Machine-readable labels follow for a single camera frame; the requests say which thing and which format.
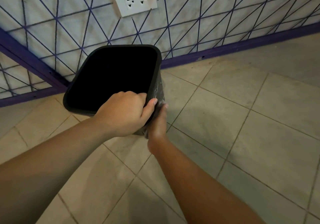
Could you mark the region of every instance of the trash can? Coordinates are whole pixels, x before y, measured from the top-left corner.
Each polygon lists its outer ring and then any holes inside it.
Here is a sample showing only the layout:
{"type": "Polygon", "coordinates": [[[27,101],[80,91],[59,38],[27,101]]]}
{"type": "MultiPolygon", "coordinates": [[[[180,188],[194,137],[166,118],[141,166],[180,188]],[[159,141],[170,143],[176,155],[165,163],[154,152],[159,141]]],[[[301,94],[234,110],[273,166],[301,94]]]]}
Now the trash can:
{"type": "Polygon", "coordinates": [[[86,58],[63,97],[64,107],[76,114],[94,116],[114,93],[147,93],[146,104],[157,98],[155,111],[135,134],[145,135],[165,97],[160,75],[162,58],[153,45],[106,45],[86,58]]]}

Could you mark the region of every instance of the tile floor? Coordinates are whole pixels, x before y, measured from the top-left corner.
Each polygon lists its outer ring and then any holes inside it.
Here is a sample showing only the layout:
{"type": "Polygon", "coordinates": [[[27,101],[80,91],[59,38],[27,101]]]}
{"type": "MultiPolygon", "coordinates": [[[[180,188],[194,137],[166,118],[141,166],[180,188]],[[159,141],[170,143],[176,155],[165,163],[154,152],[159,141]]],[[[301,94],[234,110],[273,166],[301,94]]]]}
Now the tile floor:
{"type": "MultiPolygon", "coordinates": [[[[163,70],[162,79],[179,149],[266,223],[320,224],[320,88],[227,57],[163,70]]],[[[67,112],[62,95],[24,112],[0,139],[0,162],[86,118],[67,112]]],[[[185,220],[147,140],[129,136],[98,147],[40,223],[185,220]]]]}

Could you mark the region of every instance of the right hand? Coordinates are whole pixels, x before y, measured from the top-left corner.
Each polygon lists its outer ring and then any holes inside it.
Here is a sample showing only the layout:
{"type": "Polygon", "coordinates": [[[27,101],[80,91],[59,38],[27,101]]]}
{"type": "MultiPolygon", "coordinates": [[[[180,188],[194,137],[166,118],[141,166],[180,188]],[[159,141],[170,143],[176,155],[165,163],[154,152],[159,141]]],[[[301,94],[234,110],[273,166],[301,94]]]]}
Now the right hand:
{"type": "Polygon", "coordinates": [[[152,144],[167,139],[167,111],[168,104],[162,105],[158,116],[150,122],[148,127],[148,148],[151,152],[152,144]]]}

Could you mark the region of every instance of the wall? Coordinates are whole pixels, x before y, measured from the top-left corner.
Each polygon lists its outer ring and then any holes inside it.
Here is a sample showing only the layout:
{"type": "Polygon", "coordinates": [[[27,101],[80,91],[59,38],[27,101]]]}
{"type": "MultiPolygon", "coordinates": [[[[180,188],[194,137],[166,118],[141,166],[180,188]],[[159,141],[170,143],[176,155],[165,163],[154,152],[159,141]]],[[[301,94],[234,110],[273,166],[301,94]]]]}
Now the wall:
{"type": "MultiPolygon", "coordinates": [[[[158,0],[158,9],[120,18],[112,0],[0,0],[0,27],[71,81],[86,56],[103,45],[154,44],[169,59],[316,23],[319,5],[320,0],[158,0]]],[[[18,67],[2,69],[0,99],[18,86],[5,80],[12,71],[26,78],[18,67]]],[[[34,82],[27,83],[31,90],[34,82]]]]}

